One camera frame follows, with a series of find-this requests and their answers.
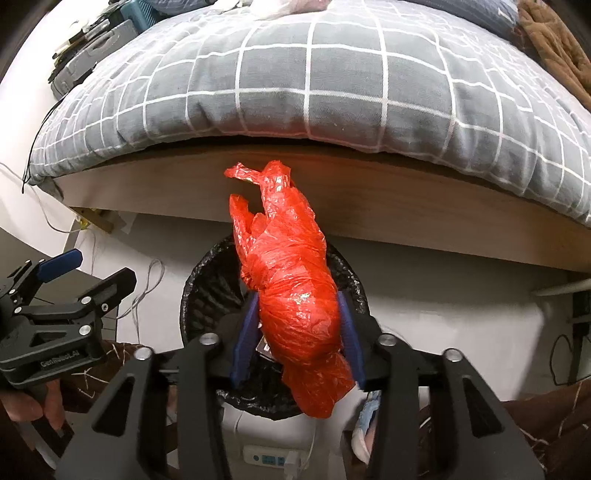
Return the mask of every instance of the bed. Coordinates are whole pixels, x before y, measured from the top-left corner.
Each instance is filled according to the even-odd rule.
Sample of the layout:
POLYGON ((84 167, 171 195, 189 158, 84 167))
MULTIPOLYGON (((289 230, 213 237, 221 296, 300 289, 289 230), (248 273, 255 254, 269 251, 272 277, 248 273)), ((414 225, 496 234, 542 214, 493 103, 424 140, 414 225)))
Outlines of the bed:
POLYGON ((229 193, 256 191, 223 169, 279 158, 327 233, 588 272, 590 134, 534 59, 425 5, 205 8, 99 63, 43 125, 30 183, 229 221, 229 193))

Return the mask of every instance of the white wire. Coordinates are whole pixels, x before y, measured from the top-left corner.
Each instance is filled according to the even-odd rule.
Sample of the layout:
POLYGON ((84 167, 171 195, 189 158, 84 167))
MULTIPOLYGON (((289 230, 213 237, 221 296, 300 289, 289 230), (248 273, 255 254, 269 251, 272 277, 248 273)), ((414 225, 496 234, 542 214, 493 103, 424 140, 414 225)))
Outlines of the white wire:
POLYGON ((312 457, 312 451, 314 450, 314 442, 316 441, 316 431, 318 430, 318 420, 314 421, 314 435, 312 435, 312 443, 310 444, 310 451, 308 452, 308 456, 306 457, 306 461, 301 467, 301 470, 305 470, 308 468, 310 464, 310 457, 312 457))
POLYGON ((165 268, 164 268, 164 263, 162 262, 162 260, 160 260, 159 258, 154 258, 150 262, 150 266, 148 267, 148 275, 146 275, 146 286, 145 286, 144 290, 142 291, 142 293, 137 295, 131 301, 131 306, 127 310, 125 310, 121 315, 119 315, 117 317, 117 320, 119 320, 119 319, 122 319, 123 317, 127 317, 127 315, 129 315, 131 313, 131 318, 134 321, 135 333, 137 334, 138 343, 140 343, 140 344, 141 344, 141 342, 139 341, 139 317, 138 317, 139 304, 146 297, 147 294, 152 292, 158 285, 160 285, 160 282, 162 282, 162 279, 164 278, 164 270, 165 270, 165 268), (156 265, 160 265, 160 276, 158 277, 158 280, 156 281, 154 286, 150 287, 150 274, 152 273, 152 268, 154 268, 156 265))
MULTIPOLYGON (((15 173, 15 171, 12 168, 10 168, 8 165, 6 165, 4 162, 0 162, 0 165, 3 166, 5 169, 7 169, 19 182, 22 181, 22 178, 19 175, 17 175, 15 173)), ((39 204, 39 207, 41 207, 41 211, 43 212, 43 216, 45 217, 45 221, 47 222, 47 225, 49 225, 49 227, 52 230, 55 230, 56 232, 60 232, 60 233, 76 233, 76 232, 80 232, 83 230, 82 228, 77 228, 75 230, 61 230, 58 227, 53 226, 51 224, 51 222, 49 221, 49 218, 47 217, 47 212, 45 211, 45 207, 43 206, 43 202, 39 198, 37 191, 35 190, 35 188, 32 185, 27 184, 27 186, 31 189, 33 195, 37 199, 37 203, 39 204)))

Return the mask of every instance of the gray plaid comforter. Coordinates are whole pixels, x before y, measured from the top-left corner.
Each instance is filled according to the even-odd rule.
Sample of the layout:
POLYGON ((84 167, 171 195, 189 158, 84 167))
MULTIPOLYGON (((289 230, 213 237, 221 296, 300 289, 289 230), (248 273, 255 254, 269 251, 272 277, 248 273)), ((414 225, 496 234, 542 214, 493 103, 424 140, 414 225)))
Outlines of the gray plaid comforter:
POLYGON ((274 21, 201 9, 101 62, 43 125, 31 184, 159 142, 310 138, 447 165, 591 226, 591 114, 463 19, 333 0, 274 21))

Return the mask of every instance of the white wall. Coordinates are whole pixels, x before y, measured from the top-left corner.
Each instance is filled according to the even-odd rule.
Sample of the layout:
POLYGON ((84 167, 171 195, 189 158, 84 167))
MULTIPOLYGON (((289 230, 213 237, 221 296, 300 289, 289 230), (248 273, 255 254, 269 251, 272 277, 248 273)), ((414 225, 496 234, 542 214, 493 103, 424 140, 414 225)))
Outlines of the white wall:
MULTIPOLYGON (((31 33, 0 83, 0 162, 21 175, 35 135, 49 109, 55 104, 47 79, 53 69, 51 56, 67 38, 70 25, 95 15, 107 0, 63 0, 31 33)), ((72 227, 74 214, 38 190, 54 226, 72 227)), ((21 194, 21 183, 0 166, 0 227, 48 256, 62 252, 66 235, 51 230, 29 188, 21 194)))

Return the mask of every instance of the blue gripper pad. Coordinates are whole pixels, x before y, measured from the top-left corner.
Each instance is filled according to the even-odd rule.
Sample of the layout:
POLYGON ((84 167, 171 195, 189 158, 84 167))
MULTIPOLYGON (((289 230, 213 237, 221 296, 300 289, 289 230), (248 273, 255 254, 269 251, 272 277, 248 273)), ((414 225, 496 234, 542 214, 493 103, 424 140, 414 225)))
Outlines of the blue gripper pad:
POLYGON ((81 265, 82 252, 73 248, 66 253, 42 262, 39 265, 39 270, 37 270, 37 280, 42 283, 49 283, 81 265))
POLYGON ((235 388, 238 388, 240 384, 246 380, 248 366, 251 363, 252 356, 254 355, 256 346, 260 340, 258 312, 258 293, 253 293, 248 297, 242 330, 238 336, 236 346, 234 347, 234 362, 230 379, 235 388))
POLYGON ((363 368, 363 350, 359 343, 359 337, 353 324, 353 316, 349 309, 349 303, 344 292, 338 293, 340 311, 340 336, 343 340, 345 358, 351 367, 353 379, 359 384, 359 388, 365 388, 365 370, 363 368))

